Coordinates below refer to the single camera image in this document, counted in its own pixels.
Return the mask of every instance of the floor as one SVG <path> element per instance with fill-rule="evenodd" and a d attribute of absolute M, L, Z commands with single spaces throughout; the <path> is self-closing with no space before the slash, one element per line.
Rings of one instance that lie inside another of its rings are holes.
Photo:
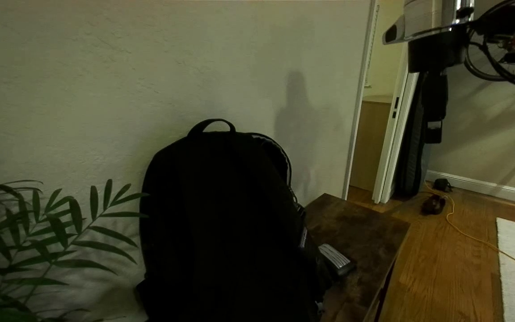
<path fill-rule="evenodd" d="M 407 203 L 373 206 L 370 194 L 352 188 L 348 203 L 411 224 L 398 253 L 380 322 L 502 322 L 497 253 L 454 231 L 445 215 L 421 217 L 427 188 Z M 452 224 L 497 244 L 495 219 L 515 221 L 515 205 L 454 190 Z"/>

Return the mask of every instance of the white wall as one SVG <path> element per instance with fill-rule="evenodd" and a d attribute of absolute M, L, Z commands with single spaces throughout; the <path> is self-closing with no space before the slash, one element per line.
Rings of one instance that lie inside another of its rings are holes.
<path fill-rule="evenodd" d="M 368 6 L 0 0 L 0 183 L 139 190 L 159 149 L 225 117 L 278 140 L 303 205 L 341 196 Z M 123 296 L 85 285 L 67 301 L 128 301 L 139 280 L 128 269 Z"/>
<path fill-rule="evenodd" d="M 400 67 L 400 45 L 384 45 L 382 36 L 404 13 L 402 0 L 377 0 L 377 22 L 362 97 L 393 97 Z"/>
<path fill-rule="evenodd" d="M 515 188 L 515 87 L 454 67 L 448 94 L 443 142 L 430 147 L 429 171 L 495 185 L 489 196 Z"/>

